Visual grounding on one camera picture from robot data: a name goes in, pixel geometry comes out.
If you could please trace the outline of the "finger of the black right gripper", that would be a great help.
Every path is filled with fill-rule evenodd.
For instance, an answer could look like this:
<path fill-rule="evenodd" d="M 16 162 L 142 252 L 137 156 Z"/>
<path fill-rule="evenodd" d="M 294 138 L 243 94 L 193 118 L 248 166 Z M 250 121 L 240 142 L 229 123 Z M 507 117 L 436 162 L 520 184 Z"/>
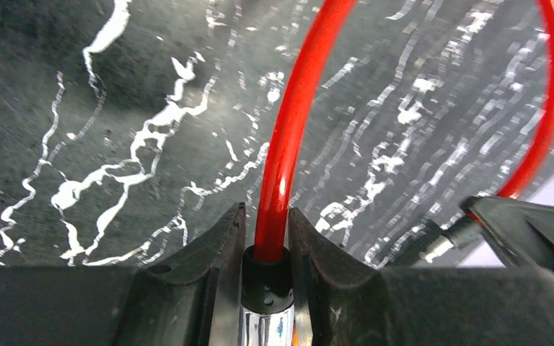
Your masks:
<path fill-rule="evenodd" d="M 554 273 L 554 206 L 511 198 L 468 197 L 460 208 L 507 267 L 538 266 Z"/>

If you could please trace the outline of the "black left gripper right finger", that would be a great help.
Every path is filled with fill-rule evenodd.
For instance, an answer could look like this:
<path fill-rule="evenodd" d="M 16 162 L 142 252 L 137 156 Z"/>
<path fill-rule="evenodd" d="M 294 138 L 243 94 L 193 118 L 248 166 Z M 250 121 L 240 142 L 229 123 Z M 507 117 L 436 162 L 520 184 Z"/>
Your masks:
<path fill-rule="evenodd" d="M 538 267 L 375 270 L 288 214 L 298 345 L 554 345 L 554 274 Z"/>

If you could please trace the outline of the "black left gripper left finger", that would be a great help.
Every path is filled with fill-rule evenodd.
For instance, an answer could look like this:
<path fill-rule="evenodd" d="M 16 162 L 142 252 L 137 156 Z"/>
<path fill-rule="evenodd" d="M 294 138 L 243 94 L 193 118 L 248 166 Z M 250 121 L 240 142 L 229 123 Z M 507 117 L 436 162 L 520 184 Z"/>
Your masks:
<path fill-rule="evenodd" d="M 0 267 L 0 345 L 237 345 L 245 216 L 145 268 Z"/>

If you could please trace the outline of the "red cable lock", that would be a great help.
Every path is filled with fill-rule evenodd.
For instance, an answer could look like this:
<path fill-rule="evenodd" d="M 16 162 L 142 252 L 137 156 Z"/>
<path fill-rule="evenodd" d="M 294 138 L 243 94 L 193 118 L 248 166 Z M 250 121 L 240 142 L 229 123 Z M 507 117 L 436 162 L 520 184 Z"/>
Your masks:
<path fill-rule="evenodd" d="M 245 252 L 244 279 L 259 278 L 269 267 L 284 265 L 289 277 L 286 287 L 294 290 L 292 258 L 289 249 L 288 214 L 291 184 L 298 162 L 298 153 L 311 108 L 312 99 L 342 24 L 347 19 L 352 1 L 326 1 L 319 11 L 300 50 L 291 73 L 265 163 L 256 222 L 255 241 Z M 536 174 L 554 139 L 554 1 L 541 1 L 548 38 L 549 81 L 544 113 L 520 167 L 501 188 L 496 197 L 518 200 L 518 194 Z M 460 239 L 471 231 L 482 231 L 480 224 L 465 212 L 449 241 Z M 294 312 L 286 320 L 284 336 L 263 331 L 259 327 L 243 327 L 246 345 L 289 345 L 295 335 L 294 295 L 288 309 Z"/>

